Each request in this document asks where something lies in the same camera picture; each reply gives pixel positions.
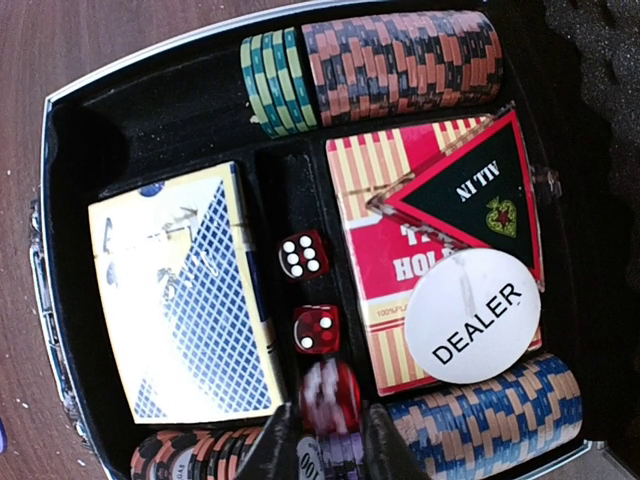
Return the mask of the red card deck box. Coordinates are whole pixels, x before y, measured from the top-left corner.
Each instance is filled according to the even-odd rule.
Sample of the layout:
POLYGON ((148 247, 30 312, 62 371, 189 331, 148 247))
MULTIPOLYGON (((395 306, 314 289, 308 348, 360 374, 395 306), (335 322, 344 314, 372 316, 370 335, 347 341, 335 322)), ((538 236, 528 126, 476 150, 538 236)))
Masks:
POLYGON ((327 161, 358 294, 376 389, 388 396, 435 383, 404 337, 406 307, 419 279, 465 243, 419 233, 367 208, 375 194, 438 156, 484 116, 330 139, 327 161))

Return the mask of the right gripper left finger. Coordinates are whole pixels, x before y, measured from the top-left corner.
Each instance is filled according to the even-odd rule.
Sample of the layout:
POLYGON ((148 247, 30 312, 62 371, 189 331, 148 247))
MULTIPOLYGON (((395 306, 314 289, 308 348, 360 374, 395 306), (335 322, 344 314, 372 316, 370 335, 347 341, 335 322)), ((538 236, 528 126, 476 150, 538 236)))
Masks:
POLYGON ((279 406, 238 469, 236 479, 297 479, 297 444, 301 432, 299 409, 291 402, 279 406))

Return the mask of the blue yellow card deck box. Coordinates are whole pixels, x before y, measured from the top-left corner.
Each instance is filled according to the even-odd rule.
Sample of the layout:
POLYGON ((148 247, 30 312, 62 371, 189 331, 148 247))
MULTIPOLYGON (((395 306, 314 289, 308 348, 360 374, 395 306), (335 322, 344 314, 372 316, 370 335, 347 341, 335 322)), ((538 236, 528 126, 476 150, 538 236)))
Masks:
POLYGON ((229 161, 88 209, 109 340, 138 424, 245 420, 283 401, 240 180, 229 161))

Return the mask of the red die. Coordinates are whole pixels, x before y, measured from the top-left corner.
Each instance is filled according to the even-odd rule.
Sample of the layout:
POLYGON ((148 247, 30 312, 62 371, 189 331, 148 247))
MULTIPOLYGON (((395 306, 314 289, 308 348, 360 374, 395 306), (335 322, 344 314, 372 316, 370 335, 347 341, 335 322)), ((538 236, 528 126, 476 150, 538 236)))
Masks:
POLYGON ((335 305, 304 305, 293 314, 293 339, 300 354, 326 355, 340 348, 340 315, 335 305))
POLYGON ((302 421, 318 435, 356 432, 361 426, 361 393, 351 367, 331 358, 315 363, 299 388, 302 421))
POLYGON ((285 238, 278 247, 278 260, 291 281, 306 281, 330 269, 325 243, 317 230, 307 230, 285 238))

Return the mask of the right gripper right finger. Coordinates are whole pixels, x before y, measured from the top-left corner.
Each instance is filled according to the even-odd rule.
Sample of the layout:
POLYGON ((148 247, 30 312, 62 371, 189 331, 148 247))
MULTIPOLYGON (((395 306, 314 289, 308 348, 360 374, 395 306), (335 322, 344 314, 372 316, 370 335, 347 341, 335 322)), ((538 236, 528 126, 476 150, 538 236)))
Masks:
POLYGON ((429 479, 382 405, 364 411, 362 435, 369 479, 429 479))

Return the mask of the white dealer button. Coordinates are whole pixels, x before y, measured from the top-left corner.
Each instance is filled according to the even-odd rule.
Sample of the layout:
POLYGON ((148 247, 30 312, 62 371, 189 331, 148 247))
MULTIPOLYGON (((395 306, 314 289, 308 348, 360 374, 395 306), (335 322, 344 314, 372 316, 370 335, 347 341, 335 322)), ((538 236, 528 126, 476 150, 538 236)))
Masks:
POLYGON ((520 359, 540 316, 538 286, 520 260, 494 249, 467 249, 418 281, 406 310, 405 339, 428 375, 471 384, 520 359))

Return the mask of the red black triangle token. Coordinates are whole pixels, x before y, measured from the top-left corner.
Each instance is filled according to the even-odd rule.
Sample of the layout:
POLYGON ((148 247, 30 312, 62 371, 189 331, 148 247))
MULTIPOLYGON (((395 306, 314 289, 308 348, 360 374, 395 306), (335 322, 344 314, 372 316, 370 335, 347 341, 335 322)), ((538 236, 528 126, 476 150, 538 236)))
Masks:
POLYGON ((367 201, 367 208, 459 249, 494 248, 545 288, 539 220, 516 111, 491 115, 367 201))

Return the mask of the aluminium poker case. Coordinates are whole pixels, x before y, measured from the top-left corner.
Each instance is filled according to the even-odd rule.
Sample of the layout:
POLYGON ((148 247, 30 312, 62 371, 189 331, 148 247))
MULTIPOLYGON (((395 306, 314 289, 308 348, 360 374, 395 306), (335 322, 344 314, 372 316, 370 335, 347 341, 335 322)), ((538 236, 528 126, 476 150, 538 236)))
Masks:
POLYGON ((46 98, 30 247, 109 479, 635 479, 639 6, 309 1, 46 98))

